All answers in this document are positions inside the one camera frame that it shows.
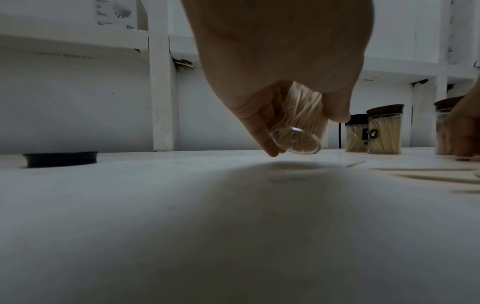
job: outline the wooden shelf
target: wooden shelf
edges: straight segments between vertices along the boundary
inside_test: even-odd
[[[93,59],[148,60],[149,33],[0,14],[0,50]]]
[[[169,35],[170,53],[174,59],[192,62],[201,67],[193,37]],[[415,83],[424,79],[447,75],[458,81],[476,79],[480,69],[447,66],[440,63],[398,60],[366,56],[359,80],[386,83]]]

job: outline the hand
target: hand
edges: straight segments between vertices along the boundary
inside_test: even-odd
[[[350,119],[373,28],[372,0],[182,0],[213,91],[270,156],[292,81],[322,93],[323,114]]]
[[[480,155],[480,79],[450,112],[445,125],[457,157]]]

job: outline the box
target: box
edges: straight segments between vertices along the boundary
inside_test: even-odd
[[[98,25],[147,30],[147,14],[140,0],[93,0],[93,5]]]

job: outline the open container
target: open container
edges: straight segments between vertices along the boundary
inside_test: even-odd
[[[354,114],[345,124],[346,146],[345,152],[366,153],[369,144],[369,116]]]
[[[322,109],[321,93],[294,82],[283,103],[282,120],[272,128],[270,137],[286,151],[318,153],[329,121]]]
[[[435,154],[437,155],[454,155],[454,149],[450,143],[450,133],[445,126],[447,115],[452,111],[454,106],[459,103],[465,96],[452,97],[435,102],[436,114],[436,144]]]
[[[405,105],[389,105],[368,110],[368,153],[402,153],[402,117]]]

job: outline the jar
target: jar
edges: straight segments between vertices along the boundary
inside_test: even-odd
[[[346,145],[345,152],[366,153],[369,144],[369,116],[354,114],[345,124]]]
[[[368,110],[368,153],[402,153],[402,118],[405,105],[390,105]]]
[[[447,115],[452,111],[454,106],[462,100],[464,96],[447,98],[435,102],[436,114],[436,155],[454,155],[454,149],[450,143],[450,133],[445,126]]]
[[[270,131],[276,145],[296,154],[318,153],[329,122],[322,94],[294,82],[282,106],[282,120]]]

